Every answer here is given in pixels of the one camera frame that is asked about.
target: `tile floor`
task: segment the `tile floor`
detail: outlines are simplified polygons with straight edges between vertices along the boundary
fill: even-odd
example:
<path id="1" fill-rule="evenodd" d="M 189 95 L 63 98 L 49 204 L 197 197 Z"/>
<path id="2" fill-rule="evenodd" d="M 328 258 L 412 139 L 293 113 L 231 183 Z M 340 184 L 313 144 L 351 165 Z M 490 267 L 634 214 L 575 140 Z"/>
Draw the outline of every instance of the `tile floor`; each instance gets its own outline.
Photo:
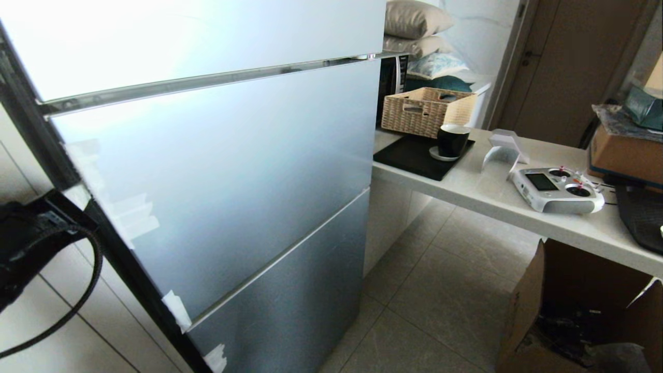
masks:
<path id="1" fill-rule="evenodd" d="M 539 238 L 431 201 L 364 279 L 359 316 L 320 373 L 493 372 Z"/>

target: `saucer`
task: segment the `saucer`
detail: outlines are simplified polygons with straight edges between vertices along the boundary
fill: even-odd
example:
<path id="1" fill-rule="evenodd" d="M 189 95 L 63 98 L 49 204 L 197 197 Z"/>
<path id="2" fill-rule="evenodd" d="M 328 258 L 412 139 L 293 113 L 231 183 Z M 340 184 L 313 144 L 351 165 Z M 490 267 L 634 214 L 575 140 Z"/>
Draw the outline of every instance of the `saucer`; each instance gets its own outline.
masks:
<path id="1" fill-rule="evenodd" d="M 456 159 L 460 158 L 460 156 L 459 157 L 443 157 L 438 153 L 438 147 L 432 147 L 428 150 L 428 152 L 430 153 L 430 156 L 433 157 L 433 159 L 437 159 L 438 161 L 442 161 L 442 162 L 453 162 Z"/>

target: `black place mat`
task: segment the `black place mat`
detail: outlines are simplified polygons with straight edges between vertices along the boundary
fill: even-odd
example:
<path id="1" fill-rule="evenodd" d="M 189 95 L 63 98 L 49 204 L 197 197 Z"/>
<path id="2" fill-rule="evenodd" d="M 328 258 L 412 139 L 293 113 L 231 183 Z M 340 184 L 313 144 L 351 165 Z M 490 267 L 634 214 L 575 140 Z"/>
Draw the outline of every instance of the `black place mat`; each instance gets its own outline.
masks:
<path id="1" fill-rule="evenodd" d="M 453 162 L 438 161 L 430 156 L 428 150 L 437 145 L 438 141 L 436 139 L 407 135 L 375 153 L 373 160 L 440 181 L 463 158 L 467 151 L 472 148 L 474 141 L 468 140 L 463 153 Z"/>
<path id="2" fill-rule="evenodd" d="M 619 216 L 631 235 L 642 247 L 663 254 L 663 194 L 615 186 Z"/>

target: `refrigerator door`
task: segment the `refrigerator door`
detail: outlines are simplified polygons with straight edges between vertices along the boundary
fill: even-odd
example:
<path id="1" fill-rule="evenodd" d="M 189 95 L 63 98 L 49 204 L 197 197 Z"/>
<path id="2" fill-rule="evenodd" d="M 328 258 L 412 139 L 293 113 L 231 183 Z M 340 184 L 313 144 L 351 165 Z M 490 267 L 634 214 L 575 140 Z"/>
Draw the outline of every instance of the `refrigerator door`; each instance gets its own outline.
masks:
<path id="1" fill-rule="evenodd" d="M 369 186 L 379 68 L 355 62 L 51 120 L 158 290 L 194 318 Z"/>
<path id="2" fill-rule="evenodd" d="M 201 354 L 222 348 L 227 372 L 314 373 L 358 312 L 368 197 L 189 332 Z"/>
<path id="3" fill-rule="evenodd" d="M 40 100 L 382 50 L 385 0 L 21 0 L 2 23 Z"/>

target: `coffee mug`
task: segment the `coffee mug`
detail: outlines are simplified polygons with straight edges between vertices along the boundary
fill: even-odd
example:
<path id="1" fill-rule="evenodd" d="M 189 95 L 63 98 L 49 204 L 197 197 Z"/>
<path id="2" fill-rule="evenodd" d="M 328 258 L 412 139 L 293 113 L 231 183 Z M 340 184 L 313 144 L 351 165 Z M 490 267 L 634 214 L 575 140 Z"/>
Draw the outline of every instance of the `coffee mug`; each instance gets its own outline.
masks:
<path id="1" fill-rule="evenodd" d="M 438 130 L 438 154 L 445 161 L 455 161 L 463 153 L 469 127 L 456 124 L 445 124 Z"/>

